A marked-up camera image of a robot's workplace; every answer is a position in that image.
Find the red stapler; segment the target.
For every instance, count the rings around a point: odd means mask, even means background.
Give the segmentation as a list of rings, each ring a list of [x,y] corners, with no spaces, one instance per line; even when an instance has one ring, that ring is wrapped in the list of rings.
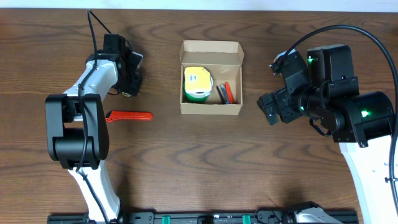
[[[233,93],[228,82],[216,86],[216,90],[223,105],[235,104]]]

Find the brown cardboard box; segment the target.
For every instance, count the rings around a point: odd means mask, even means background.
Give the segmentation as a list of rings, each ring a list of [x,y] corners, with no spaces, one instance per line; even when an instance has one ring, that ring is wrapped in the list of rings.
[[[180,49],[181,85],[180,111],[182,114],[238,115],[243,105],[242,68],[244,52],[239,42],[185,40]],[[184,92],[187,67],[203,67],[210,72],[213,86],[208,97],[197,100]],[[217,88],[228,83],[233,104],[224,104]]]

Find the green tape roll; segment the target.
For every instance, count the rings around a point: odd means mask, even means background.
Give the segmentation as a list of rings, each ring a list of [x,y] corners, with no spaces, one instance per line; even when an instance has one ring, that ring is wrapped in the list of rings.
[[[186,91],[184,91],[184,95],[189,103],[204,103],[208,99],[210,94],[210,91],[198,93],[187,93]]]

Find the beige masking tape roll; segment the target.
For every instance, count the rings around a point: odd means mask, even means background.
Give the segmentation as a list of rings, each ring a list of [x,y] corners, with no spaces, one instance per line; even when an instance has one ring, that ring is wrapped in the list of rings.
[[[211,91],[212,91],[212,89],[213,89],[213,77],[212,76],[210,76],[210,90],[209,90],[209,92],[211,93]]]

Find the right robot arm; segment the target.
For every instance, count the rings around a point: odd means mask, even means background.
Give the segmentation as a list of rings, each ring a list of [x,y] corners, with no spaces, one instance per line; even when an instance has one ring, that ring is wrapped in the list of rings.
[[[306,116],[313,128],[338,143],[350,169],[363,221],[397,223],[396,159],[390,155],[396,115],[382,92],[360,94],[357,77],[286,86],[261,96],[268,123]]]

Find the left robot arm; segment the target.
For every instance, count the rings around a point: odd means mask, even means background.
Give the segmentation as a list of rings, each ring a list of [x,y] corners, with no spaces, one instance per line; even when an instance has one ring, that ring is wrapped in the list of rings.
[[[136,52],[90,55],[76,83],[45,100],[49,156],[77,182],[88,207],[82,223],[129,223],[106,168],[109,134],[103,101],[108,91],[137,81]]]

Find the yellow correction tape dispenser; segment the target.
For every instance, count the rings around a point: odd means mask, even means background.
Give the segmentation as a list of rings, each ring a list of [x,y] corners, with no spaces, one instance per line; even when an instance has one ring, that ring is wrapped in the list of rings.
[[[125,93],[125,92],[121,92],[121,94],[122,94],[123,97],[126,97],[126,98],[132,97],[131,94],[128,94],[128,93]]]

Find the red utility knife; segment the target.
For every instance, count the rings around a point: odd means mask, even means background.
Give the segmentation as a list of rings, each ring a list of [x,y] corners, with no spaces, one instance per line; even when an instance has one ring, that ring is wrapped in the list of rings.
[[[141,111],[118,111],[112,110],[106,116],[105,120],[108,123],[121,121],[121,120],[139,120],[147,121],[152,120],[153,115],[151,112],[141,112]]]

